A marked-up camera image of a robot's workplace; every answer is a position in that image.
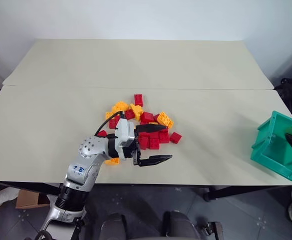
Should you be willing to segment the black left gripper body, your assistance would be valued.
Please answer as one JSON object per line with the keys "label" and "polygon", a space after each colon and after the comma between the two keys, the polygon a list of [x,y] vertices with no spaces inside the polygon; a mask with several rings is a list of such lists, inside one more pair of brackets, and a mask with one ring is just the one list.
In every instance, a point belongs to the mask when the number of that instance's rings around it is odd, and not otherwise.
{"label": "black left gripper body", "polygon": [[135,166],[141,166],[141,151],[140,151],[140,144],[138,141],[138,132],[137,130],[134,130],[134,140],[129,140],[128,143],[126,143],[123,146],[123,153],[124,157],[132,158],[133,164]]}

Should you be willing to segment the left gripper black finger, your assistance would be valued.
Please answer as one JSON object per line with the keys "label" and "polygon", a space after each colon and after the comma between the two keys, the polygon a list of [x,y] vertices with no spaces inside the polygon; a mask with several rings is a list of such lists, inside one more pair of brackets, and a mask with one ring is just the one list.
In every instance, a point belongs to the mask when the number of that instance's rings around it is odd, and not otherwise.
{"label": "left gripper black finger", "polygon": [[172,157],[172,155],[153,155],[148,157],[147,159],[139,159],[138,165],[140,167],[154,166],[163,163]]}
{"label": "left gripper black finger", "polygon": [[142,124],[135,126],[135,129],[138,133],[153,133],[165,130],[166,128],[166,126],[160,124]]}

